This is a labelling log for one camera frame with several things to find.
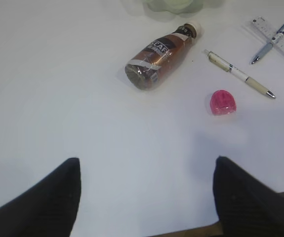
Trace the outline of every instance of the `pen tip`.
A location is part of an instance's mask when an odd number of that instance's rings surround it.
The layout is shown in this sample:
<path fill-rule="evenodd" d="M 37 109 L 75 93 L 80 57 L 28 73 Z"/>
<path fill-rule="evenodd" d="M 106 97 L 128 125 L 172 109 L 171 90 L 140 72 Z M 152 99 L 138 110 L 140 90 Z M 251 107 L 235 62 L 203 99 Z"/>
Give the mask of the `pen tip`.
<path fill-rule="evenodd" d="M 267 91 L 267 95 L 272 99 L 276 99 L 276 96 L 269 90 Z"/>
<path fill-rule="evenodd" d="M 251 64 L 254 64 L 254 63 L 258 62 L 258 60 L 259 60 L 259 59 L 260 59 L 260 57 L 259 57 L 259 56 L 255 57 L 255 58 L 253 59 L 253 61 L 252 61 L 252 63 L 251 63 Z"/>

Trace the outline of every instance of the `pen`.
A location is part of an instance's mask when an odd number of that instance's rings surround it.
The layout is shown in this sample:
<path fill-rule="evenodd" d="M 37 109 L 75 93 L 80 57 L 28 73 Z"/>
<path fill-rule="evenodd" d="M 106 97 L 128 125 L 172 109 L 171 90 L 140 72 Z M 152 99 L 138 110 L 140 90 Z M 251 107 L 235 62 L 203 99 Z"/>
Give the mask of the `pen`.
<path fill-rule="evenodd" d="M 258 62 L 261 58 L 263 58 L 273 47 L 284 37 L 284 24 L 277 31 L 276 35 L 272 37 L 271 41 L 268 42 L 264 47 L 259 50 L 256 56 L 252 60 L 252 64 Z"/>
<path fill-rule="evenodd" d="M 220 56 L 216 55 L 212 51 L 205 50 L 204 53 L 208 56 L 211 63 L 215 64 L 216 66 L 220 67 L 227 73 L 230 72 L 234 76 L 236 76 L 238 79 L 241 79 L 244 81 L 247 85 L 257 90 L 260 94 L 266 95 L 269 98 L 275 99 L 276 96 L 268 90 L 266 87 L 258 83 L 255 79 L 251 78 L 250 76 L 243 73 L 238 68 L 234 67 L 232 64 L 226 62 L 224 59 L 222 59 Z"/>

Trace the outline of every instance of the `plastic bottle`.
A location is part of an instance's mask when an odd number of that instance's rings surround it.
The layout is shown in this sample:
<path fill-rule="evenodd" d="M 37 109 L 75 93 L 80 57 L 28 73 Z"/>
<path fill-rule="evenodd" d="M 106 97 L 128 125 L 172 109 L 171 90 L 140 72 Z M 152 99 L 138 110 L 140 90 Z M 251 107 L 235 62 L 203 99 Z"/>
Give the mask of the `plastic bottle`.
<path fill-rule="evenodd" d="M 127 77 L 141 90 L 155 88 L 168 72 L 182 62 L 193 45 L 193 39 L 200 33 L 198 22 L 188 22 L 175 32 L 151 42 L 127 63 Z"/>

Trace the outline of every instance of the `brown bottle label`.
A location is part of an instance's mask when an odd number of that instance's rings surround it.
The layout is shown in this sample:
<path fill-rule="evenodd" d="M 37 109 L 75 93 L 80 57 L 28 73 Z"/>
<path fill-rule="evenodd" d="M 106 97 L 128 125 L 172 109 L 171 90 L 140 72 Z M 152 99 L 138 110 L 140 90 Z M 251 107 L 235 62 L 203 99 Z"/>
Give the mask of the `brown bottle label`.
<path fill-rule="evenodd" d="M 176 45 L 169 39 L 162 37 L 151 42 L 147 47 L 143 49 L 144 52 L 156 53 L 163 57 L 167 51 L 176 48 Z"/>

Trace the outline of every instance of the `green container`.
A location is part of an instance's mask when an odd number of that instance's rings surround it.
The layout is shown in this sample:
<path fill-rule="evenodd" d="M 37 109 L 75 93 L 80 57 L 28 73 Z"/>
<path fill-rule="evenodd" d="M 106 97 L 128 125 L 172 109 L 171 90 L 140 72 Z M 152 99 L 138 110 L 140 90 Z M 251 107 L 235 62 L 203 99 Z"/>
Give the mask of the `green container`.
<path fill-rule="evenodd" d="M 202 9 L 204 0 L 143 0 L 152 11 L 191 13 Z"/>

